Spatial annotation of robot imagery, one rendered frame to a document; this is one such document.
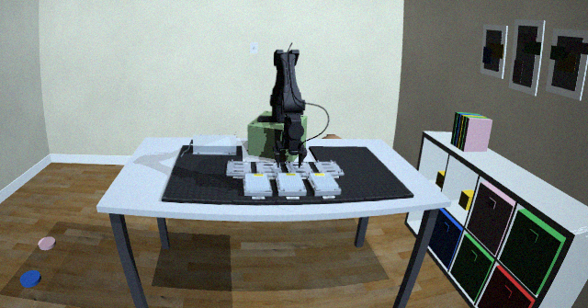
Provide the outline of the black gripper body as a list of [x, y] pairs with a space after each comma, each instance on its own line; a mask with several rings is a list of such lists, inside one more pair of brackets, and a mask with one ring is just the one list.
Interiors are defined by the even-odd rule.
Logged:
[[[304, 148], [304, 144], [302, 144], [299, 154], [306, 154], [307, 150]], [[279, 149], [288, 149], [288, 147], [282, 146], [282, 141], [277, 141], [277, 145], [273, 145], [274, 152], [279, 152]]]

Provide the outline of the white lid park plate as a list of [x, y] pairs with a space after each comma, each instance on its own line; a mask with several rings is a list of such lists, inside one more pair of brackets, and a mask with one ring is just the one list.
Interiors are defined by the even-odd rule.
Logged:
[[289, 173], [300, 173], [301, 177], [307, 177], [309, 173], [313, 173], [308, 162], [302, 162], [299, 168], [299, 162], [286, 162], [285, 166]]

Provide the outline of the white control panel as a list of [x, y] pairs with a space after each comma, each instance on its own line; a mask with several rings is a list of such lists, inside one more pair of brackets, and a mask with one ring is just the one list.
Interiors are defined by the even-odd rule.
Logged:
[[236, 135], [193, 135], [193, 154], [236, 154]]

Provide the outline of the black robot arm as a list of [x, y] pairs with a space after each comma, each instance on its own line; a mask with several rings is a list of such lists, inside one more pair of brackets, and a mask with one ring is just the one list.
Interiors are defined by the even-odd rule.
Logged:
[[[273, 95], [271, 95], [270, 107], [272, 107], [272, 116], [258, 116], [257, 119], [257, 122], [284, 123], [284, 131], [288, 133], [282, 132], [282, 146], [288, 147], [288, 154], [290, 155], [299, 154], [301, 137], [304, 134], [304, 129], [301, 125], [301, 115], [303, 115], [303, 110], [305, 110], [305, 103], [300, 101], [305, 102], [305, 100], [301, 100], [301, 92], [298, 88], [295, 75], [295, 66], [299, 55], [299, 50], [290, 50], [289, 54], [283, 52], [283, 50], [276, 50], [274, 52], [274, 66], [277, 68], [277, 85], [273, 87]], [[296, 98], [294, 98], [292, 90]]]

